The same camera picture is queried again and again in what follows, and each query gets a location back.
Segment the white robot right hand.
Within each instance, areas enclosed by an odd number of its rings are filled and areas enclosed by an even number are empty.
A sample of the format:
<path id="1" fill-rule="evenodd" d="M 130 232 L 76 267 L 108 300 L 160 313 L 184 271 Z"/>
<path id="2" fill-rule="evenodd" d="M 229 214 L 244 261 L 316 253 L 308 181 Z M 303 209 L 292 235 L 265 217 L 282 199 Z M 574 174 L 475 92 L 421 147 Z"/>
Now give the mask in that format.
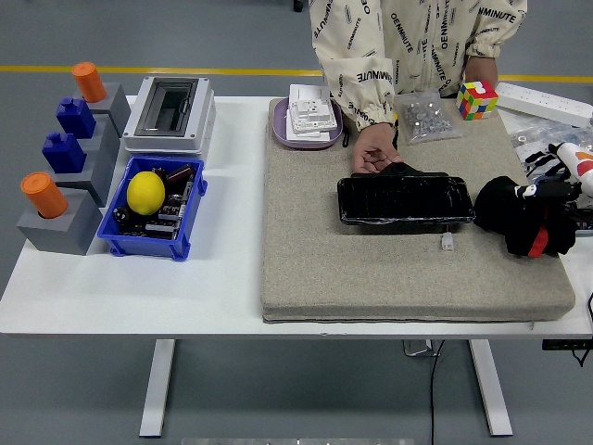
<path id="1" fill-rule="evenodd" d="M 530 184 L 566 182 L 580 186 L 576 200 L 581 209 L 592 208 L 592 151 L 562 142 L 534 142 L 518 146 L 516 153 Z"/>

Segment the person's left hand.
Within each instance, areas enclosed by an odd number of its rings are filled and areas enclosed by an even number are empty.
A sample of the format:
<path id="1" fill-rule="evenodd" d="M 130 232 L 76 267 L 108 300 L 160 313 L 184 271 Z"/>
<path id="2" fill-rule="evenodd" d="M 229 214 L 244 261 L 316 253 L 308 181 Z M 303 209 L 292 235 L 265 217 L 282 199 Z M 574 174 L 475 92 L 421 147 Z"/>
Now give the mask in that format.
<path id="1" fill-rule="evenodd" d="M 464 66 L 464 81 L 488 82 L 495 88 L 498 84 L 497 60 L 493 57 L 468 57 Z"/>

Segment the person's right hand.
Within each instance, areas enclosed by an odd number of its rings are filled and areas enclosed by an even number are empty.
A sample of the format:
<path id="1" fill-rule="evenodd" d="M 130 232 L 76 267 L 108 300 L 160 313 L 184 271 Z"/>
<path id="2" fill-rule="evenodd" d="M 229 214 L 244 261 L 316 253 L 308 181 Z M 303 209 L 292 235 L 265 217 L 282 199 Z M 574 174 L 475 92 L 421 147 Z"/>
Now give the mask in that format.
<path id="1" fill-rule="evenodd" d="M 392 163 L 404 161 L 393 145 L 394 128 L 378 123 L 360 131 L 352 149 L 353 173 L 378 173 Z"/>

